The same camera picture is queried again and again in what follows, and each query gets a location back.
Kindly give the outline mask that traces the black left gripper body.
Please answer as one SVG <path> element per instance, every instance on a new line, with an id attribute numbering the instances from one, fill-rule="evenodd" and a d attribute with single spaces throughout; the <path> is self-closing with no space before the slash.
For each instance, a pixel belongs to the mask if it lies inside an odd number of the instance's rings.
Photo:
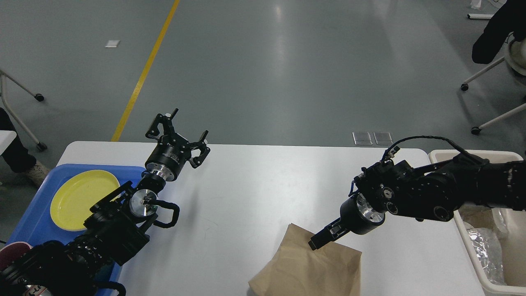
<path id="1" fill-rule="evenodd" d="M 159 176 L 165 181 L 176 180 L 191 156 L 189 145 L 185 139 L 158 139 L 156 147 L 146 160 L 146 173 Z"/>

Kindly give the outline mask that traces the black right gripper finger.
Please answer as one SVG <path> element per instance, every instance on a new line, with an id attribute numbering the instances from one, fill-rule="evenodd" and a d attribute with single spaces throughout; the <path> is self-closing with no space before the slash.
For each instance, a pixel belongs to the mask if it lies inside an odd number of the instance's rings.
<path id="1" fill-rule="evenodd" d="M 335 242 L 340 237 L 346 235 L 348 232 L 348 227 L 343 225 L 341 219 L 338 218 L 326 225 L 318 233 L 314 234 L 308 241 L 308 246 L 310 246 L 312 250 L 321 249 L 329 242 Z"/>

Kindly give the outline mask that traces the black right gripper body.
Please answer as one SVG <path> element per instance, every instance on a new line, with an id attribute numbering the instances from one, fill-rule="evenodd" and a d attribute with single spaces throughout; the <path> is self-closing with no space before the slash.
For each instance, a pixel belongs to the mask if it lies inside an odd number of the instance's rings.
<path id="1" fill-rule="evenodd" d="M 353 234 L 365 235 L 385 222 L 385 214 L 374 210 L 361 193 L 357 193 L 340 206 L 340 225 Z"/>

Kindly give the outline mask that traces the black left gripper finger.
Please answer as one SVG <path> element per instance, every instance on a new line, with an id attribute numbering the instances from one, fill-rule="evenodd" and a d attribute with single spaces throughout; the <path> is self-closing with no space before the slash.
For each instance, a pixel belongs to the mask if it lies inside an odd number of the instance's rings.
<path id="1" fill-rule="evenodd" d="M 178 111 L 179 109 L 176 108 L 172 113 L 158 113 L 146 131 L 145 137 L 156 142 L 171 142 L 174 140 L 176 131 L 173 126 L 173 118 Z"/>
<path id="2" fill-rule="evenodd" d="M 208 133 L 209 133 L 208 130 L 203 131 L 199 140 L 188 144 L 188 147 L 187 147 L 187 150 L 189 152 L 188 161 L 193 168 L 197 168 L 201 166 L 210 152 L 210 148 L 208 147 L 208 144 L 206 141 L 206 137 Z M 196 157 L 192 156 L 192 152 L 194 150 L 199 150 L 199 155 Z"/>

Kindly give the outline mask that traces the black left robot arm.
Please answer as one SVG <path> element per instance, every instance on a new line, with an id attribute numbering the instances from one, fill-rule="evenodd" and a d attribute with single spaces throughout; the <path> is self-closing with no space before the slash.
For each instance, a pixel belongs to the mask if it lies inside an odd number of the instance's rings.
<path id="1" fill-rule="evenodd" d="M 123 284 L 100 281 L 97 273 L 109 264 L 123 266 L 137 255 L 150 241 L 150 227 L 177 224 L 179 206 L 158 195 L 187 162 L 199 167 L 210 152 L 208 130 L 196 142 L 176 132 L 177 112 L 157 114 L 147 130 L 146 137 L 157 145 L 137 185 L 127 181 L 93 204 L 84 221 L 86 231 L 71 242 L 38 244 L 2 268 L 2 296 L 94 296 L 99 290 L 126 295 Z"/>

